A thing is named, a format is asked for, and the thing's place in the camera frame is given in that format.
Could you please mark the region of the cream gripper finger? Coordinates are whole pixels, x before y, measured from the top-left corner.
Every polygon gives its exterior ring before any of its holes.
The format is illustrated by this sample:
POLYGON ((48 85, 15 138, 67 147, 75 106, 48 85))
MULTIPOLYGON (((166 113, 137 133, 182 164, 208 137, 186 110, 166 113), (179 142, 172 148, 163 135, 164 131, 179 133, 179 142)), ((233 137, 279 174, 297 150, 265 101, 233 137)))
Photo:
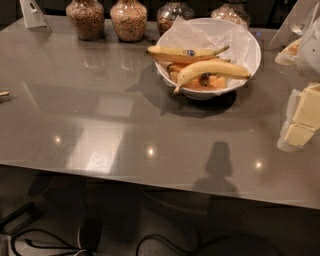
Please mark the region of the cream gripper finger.
POLYGON ((320 129, 320 83, 310 83, 289 96, 286 120, 277 147, 285 152, 302 149, 320 129))
POLYGON ((290 43, 285 49, 283 49, 275 58, 275 62, 280 65, 294 65, 296 63, 298 49, 302 39, 299 38, 290 43))

